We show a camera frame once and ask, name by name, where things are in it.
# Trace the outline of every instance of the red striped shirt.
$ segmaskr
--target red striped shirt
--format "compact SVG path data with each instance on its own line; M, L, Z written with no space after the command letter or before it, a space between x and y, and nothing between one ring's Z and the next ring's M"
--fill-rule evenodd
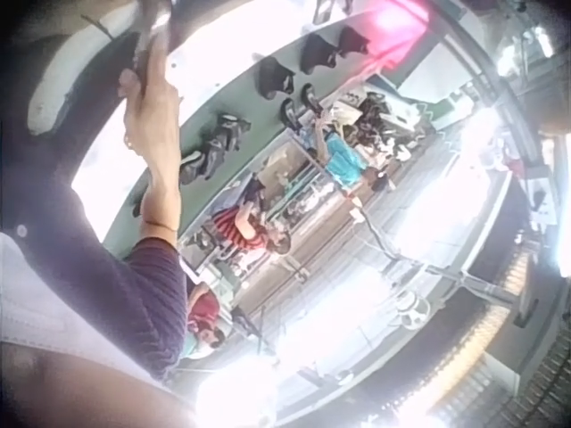
M245 239L242 236L236 227L236 214L239 210L240 207L233 207L214 214L212 218L214 226L222 236L241 250L251 251L266 248L268 237L262 232L261 227L254 226L256 235L252 239Z

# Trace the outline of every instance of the striped shirt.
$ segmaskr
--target striped shirt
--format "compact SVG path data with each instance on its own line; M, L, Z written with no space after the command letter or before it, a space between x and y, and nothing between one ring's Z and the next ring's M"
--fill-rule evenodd
M236 227L236 214L239 210L240 207L232 207L214 214L212 221L218 232L240 250L251 251L266 248L268 237L264 233L263 227L254 224L256 235L252 239L245 239L242 236Z

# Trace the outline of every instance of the person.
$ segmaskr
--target person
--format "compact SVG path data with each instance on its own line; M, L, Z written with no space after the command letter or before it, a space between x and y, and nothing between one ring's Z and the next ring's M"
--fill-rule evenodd
M150 172L139 241L125 259L99 242L69 183L3 159L3 412L27 426L193 425L161 384L186 330L179 100L167 53L157 38L144 92L133 71L120 76L126 143Z
M317 161L325 167L333 179L341 185L347 196L352 189L363 183L374 192L380 192L390 185L389 177L375 167L367 165L362 157L341 137L340 133L329 126L328 113L315 121L315 143Z
M287 232L266 224L263 191L263 184L255 177L244 189L242 205L218 211L212 216L212 223L222 238L242 251L266 249L279 255L287 254L291 238Z
M186 350L183 355L188 356L198 345L198 342L206 343L214 350L218 349L226 340L226 335L216 324L220 313L220 303L211 288L204 282L195 284L189 277L186 279L186 294L188 295L188 319L187 330L194 336L194 347L189 349L186 340Z

